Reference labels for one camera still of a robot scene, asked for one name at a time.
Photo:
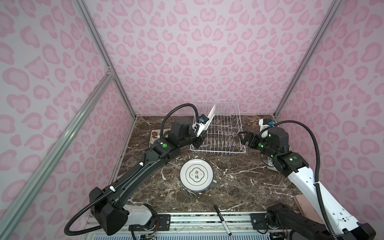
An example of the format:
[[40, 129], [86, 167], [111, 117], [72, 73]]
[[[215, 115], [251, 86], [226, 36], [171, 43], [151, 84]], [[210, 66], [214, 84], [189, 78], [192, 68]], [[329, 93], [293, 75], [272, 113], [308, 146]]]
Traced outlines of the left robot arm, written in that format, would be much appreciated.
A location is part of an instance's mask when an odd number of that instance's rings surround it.
[[94, 230], [102, 229], [111, 236], [128, 221], [151, 229], [157, 215], [155, 210], [148, 204], [126, 208], [128, 199], [147, 179], [176, 157], [181, 149], [190, 145], [200, 147], [212, 119], [202, 115], [197, 123], [192, 124], [188, 118], [177, 118], [169, 131], [160, 131], [159, 138], [144, 150], [141, 160], [132, 169], [105, 188], [94, 188], [89, 194], [89, 210], [99, 223]]

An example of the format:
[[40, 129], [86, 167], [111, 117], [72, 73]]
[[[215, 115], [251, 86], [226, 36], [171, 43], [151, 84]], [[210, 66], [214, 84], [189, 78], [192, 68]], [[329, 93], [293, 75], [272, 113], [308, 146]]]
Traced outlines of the white round plate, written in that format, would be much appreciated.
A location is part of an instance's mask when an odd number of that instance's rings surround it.
[[180, 181], [191, 192], [203, 192], [213, 183], [214, 171], [206, 161], [193, 159], [181, 167]]
[[205, 133], [210, 126], [214, 116], [215, 116], [215, 111], [216, 111], [216, 105], [213, 105], [210, 113], [208, 115], [202, 114], [198, 119], [197, 119], [197, 132], [196, 136], [202, 136], [203, 133]]

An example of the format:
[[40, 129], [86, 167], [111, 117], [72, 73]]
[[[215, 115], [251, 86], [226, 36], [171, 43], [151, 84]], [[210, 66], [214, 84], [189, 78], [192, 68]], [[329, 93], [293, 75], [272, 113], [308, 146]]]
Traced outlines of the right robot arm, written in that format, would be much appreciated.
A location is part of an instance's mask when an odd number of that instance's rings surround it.
[[242, 145], [258, 150], [271, 158], [279, 173], [288, 178], [307, 198], [322, 219], [310, 220], [279, 203], [267, 208], [266, 225], [292, 230], [308, 240], [372, 240], [376, 231], [368, 223], [360, 223], [319, 181], [319, 171], [313, 171], [307, 161], [291, 151], [288, 133], [279, 127], [269, 127], [259, 134], [240, 132]]

